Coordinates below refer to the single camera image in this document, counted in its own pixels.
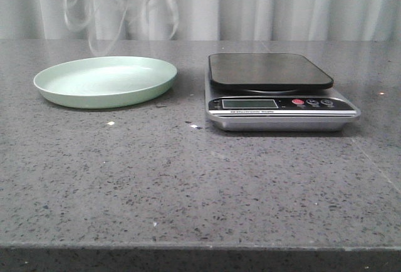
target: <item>curtain fold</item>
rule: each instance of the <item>curtain fold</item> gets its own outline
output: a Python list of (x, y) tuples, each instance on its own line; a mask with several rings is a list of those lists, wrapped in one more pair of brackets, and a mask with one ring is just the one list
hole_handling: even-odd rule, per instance
[[(0, 38), (186, 40), (400, 40), (401, 0), (0, 0)], [(174, 32), (172, 7), (179, 25)]]

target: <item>granite countertop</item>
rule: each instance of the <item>granite countertop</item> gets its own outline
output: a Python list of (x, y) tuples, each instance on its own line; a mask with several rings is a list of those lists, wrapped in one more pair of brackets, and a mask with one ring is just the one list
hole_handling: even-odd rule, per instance
[[(361, 118), (334, 133), (216, 129), (207, 57), (269, 52), (306, 56)], [(143, 104), (66, 108), (33, 77), (92, 57), (86, 41), (0, 40), (0, 247), (401, 250), (401, 43), (120, 41), (111, 55), (179, 75)]]

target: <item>digital kitchen scale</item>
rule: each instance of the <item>digital kitchen scale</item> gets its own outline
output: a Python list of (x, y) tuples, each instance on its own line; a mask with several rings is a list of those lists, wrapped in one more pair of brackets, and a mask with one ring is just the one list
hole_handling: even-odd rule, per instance
[(206, 113), (229, 131), (338, 131), (360, 116), (333, 79), (296, 54), (214, 54)]

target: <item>light green plate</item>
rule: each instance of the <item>light green plate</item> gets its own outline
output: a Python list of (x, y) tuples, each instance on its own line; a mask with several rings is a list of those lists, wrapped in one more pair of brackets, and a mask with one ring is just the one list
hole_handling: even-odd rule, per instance
[(99, 57), (62, 63), (33, 83), (47, 100), (73, 108), (114, 108), (142, 103), (173, 84), (174, 65), (144, 57)]

